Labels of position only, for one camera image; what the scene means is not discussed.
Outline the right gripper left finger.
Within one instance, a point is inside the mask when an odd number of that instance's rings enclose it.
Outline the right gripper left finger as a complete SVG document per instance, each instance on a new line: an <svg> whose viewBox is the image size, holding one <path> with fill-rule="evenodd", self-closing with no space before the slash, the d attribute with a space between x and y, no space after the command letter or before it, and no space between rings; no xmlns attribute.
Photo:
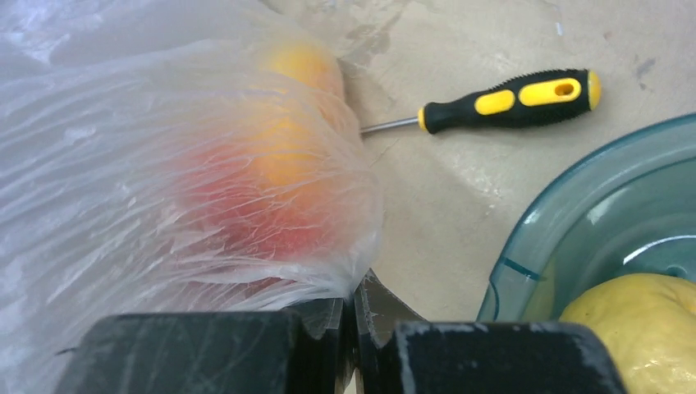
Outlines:
<svg viewBox="0 0 696 394"><path fill-rule="evenodd" d="M73 350L58 393L341 393L346 304L274 312L121 314Z"/></svg>

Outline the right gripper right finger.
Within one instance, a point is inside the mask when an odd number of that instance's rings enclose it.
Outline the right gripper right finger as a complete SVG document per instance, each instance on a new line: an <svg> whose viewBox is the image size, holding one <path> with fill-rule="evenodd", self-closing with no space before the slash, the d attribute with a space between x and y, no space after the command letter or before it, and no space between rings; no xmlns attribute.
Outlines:
<svg viewBox="0 0 696 394"><path fill-rule="evenodd" d="M361 393L625 393L574 323L429 322L369 272L353 298Z"/></svg>

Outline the orange yellow fake mango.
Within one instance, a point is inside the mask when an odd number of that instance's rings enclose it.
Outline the orange yellow fake mango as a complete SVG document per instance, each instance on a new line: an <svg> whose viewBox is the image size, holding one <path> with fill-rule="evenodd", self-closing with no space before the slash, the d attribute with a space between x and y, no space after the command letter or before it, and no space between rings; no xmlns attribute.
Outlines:
<svg viewBox="0 0 696 394"><path fill-rule="evenodd" d="M256 69L267 91L200 126L178 161L190 248L273 260L350 249L360 223L336 58L292 39L266 49Z"/></svg>

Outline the clear plastic bag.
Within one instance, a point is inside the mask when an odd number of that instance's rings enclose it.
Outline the clear plastic bag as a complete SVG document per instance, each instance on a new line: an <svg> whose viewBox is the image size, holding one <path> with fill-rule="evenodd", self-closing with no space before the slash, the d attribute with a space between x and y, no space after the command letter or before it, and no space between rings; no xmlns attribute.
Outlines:
<svg viewBox="0 0 696 394"><path fill-rule="evenodd" d="M73 350L109 316L352 295L383 204L346 94L350 249L273 260L190 248L178 161L200 126L267 91L259 57L292 39L323 45L260 1L2 2L2 392L58 393Z"/></svg>

